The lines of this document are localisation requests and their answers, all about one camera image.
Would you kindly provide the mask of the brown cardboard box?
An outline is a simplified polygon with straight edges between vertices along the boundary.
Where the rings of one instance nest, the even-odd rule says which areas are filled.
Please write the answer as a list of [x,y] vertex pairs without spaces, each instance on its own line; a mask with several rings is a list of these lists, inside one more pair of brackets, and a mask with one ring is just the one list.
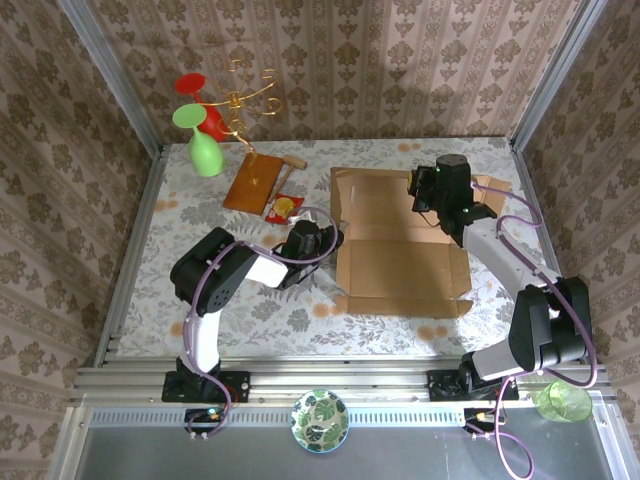
[[412,211],[409,174],[334,167],[330,208],[347,221],[337,251],[336,305],[350,314],[458,318],[473,303],[468,253],[433,212]]

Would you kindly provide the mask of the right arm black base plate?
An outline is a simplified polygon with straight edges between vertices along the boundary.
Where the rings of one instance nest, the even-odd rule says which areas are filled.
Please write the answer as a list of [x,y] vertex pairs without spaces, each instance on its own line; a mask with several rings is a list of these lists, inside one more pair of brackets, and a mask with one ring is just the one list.
[[482,380],[461,370],[427,371],[429,399],[433,402],[496,400],[504,380]]

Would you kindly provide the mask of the green plastic wine glass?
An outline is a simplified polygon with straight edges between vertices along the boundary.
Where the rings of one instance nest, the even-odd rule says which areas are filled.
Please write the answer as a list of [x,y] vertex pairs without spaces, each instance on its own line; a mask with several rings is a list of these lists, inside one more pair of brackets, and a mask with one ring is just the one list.
[[176,109],[172,121],[179,128],[193,131],[188,143],[188,152],[195,172],[201,177],[214,177],[224,168],[224,155],[218,142],[199,130],[206,118],[207,111],[204,106],[190,103]]

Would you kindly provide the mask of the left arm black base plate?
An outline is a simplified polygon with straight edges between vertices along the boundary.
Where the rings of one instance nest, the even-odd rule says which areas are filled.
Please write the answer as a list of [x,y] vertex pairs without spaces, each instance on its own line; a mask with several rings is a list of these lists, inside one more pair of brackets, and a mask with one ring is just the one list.
[[[227,388],[233,403],[247,403],[251,386],[247,371],[221,371],[218,380]],[[193,372],[171,371],[165,375],[161,400],[165,403],[224,403],[226,397],[213,382]]]

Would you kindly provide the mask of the leaf pattern bowl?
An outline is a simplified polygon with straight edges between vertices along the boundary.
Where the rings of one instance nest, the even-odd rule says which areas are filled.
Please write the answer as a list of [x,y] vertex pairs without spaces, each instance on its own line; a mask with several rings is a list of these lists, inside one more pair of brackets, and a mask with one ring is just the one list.
[[339,448],[347,438],[349,413],[338,395],[316,388],[301,395],[294,403],[290,427],[294,439],[304,450],[327,454]]

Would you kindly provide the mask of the right black connector board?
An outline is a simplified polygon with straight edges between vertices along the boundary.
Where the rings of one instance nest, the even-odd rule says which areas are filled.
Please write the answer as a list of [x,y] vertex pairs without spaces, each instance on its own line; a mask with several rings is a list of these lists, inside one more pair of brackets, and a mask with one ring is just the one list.
[[506,420],[507,416],[504,410],[465,408],[463,428],[469,433],[493,434],[495,421],[498,421],[498,424],[502,426]]

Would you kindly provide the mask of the aluminium frame rail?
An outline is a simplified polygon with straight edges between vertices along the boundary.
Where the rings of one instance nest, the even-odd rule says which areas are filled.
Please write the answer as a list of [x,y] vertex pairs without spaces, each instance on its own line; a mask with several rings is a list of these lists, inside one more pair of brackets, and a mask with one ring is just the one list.
[[[427,373],[455,369],[456,358],[425,356],[237,357],[223,370],[250,373],[250,405],[283,406],[315,387],[328,388],[355,403],[417,403],[428,400]],[[172,357],[110,355],[100,367],[78,371],[73,405],[151,406],[161,401]]]

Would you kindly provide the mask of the red snack packet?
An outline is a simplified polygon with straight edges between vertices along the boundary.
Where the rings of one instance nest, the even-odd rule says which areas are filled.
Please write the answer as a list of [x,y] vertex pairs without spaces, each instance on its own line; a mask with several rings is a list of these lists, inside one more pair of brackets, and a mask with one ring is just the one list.
[[293,212],[303,204],[303,202],[303,197],[277,194],[271,204],[265,220],[268,223],[285,225],[288,223],[289,216],[292,215]]

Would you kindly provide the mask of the left black connector board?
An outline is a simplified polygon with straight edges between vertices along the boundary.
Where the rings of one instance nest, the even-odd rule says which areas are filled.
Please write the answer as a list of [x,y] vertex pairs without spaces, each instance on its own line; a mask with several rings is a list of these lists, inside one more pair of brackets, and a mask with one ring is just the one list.
[[226,411],[222,407],[187,409],[184,428],[192,439],[207,439],[220,429],[225,420]]

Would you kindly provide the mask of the small wooden mallet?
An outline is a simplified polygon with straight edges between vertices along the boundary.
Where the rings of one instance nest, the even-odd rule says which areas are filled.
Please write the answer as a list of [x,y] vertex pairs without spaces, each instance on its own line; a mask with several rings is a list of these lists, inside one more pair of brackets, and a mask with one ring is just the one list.
[[307,162],[305,160],[291,155],[285,155],[283,157],[283,163],[286,165],[286,171],[282,178],[274,186],[271,192],[271,196],[267,200],[268,203],[271,203],[275,200],[276,195],[281,191],[282,187],[289,179],[294,170],[305,170],[307,168]]

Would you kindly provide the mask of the green transparent plastic cup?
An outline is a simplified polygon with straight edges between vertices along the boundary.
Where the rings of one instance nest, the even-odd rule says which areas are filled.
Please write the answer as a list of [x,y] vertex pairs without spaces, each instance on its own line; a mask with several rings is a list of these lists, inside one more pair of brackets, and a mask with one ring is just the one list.
[[593,410],[593,402],[586,389],[561,380],[538,392],[534,405],[544,419],[559,423],[583,422],[591,417]]

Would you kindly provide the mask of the aluminium frame post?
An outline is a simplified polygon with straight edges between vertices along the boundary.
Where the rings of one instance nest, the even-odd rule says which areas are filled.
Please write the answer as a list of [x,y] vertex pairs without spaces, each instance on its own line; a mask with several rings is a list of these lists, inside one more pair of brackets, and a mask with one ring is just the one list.
[[138,139],[152,159],[162,152],[163,142],[156,133],[143,103],[134,91],[122,62],[86,0],[58,0],[89,56],[124,112]]
[[510,137],[514,152],[522,152],[539,126],[570,68],[576,62],[608,0],[580,0],[568,27],[535,88],[531,100]]

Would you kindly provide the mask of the floral tablecloth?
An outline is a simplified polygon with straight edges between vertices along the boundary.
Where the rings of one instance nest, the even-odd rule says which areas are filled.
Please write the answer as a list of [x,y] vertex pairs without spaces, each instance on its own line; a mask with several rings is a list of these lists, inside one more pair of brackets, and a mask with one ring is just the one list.
[[[552,260],[549,244],[524,224],[532,187],[509,142],[500,137],[379,140],[271,141],[259,152],[292,155],[307,162],[284,186],[309,206],[329,205],[334,167],[409,170],[447,153],[465,155],[476,174],[510,186],[504,209],[508,231],[538,261]],[[124,356],[174,357],[182,349],[188,307],[170,281],[175,262],[215,227],[266,248],[282,242],[287,229],[263,217],[227,210],[223,201],[242,163],[243,149],[224,147],[226,167],[216,177],[198,176],[183,144],[172,145],[148,208],[150,224],[118,351]],[[333,261],[303,283],[284,291],[246,281],[225,307],[219,345],[224,358],[383,355],[458,356],[503,339],[513,304],[506,290],[478,260],[470,263],[471,310],[457,319],[351,315],[335,303]]]

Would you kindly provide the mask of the black connector board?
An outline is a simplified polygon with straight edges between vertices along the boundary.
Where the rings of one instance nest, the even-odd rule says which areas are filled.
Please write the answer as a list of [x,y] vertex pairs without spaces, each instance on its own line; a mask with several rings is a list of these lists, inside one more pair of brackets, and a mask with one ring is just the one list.
[[184,428],[192,439],[207,439],[220,429],[225,420],[226,411],[222,407],[187,409]]
[[495,421],[498,421],[498,424],[502,426],[506,420],[507,416],[504,410],[465,408],[463,428],[469,433],[493,434]]

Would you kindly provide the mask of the red plastic wine glass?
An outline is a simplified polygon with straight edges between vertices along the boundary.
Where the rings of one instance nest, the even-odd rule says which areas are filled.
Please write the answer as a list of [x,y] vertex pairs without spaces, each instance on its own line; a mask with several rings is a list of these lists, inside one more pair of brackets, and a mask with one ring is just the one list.
[[[200,73],[192,72],[179,77],[174,83],[174,90],[181,95],[189,95],[195,103],[203,103],[200,91],[206,84],[206,77]],[[222,116],[214,106],[205,107],[206,119],[198,126],[198,129],[211,136],[217,142],[226,140],[223,133],[224,124]]]

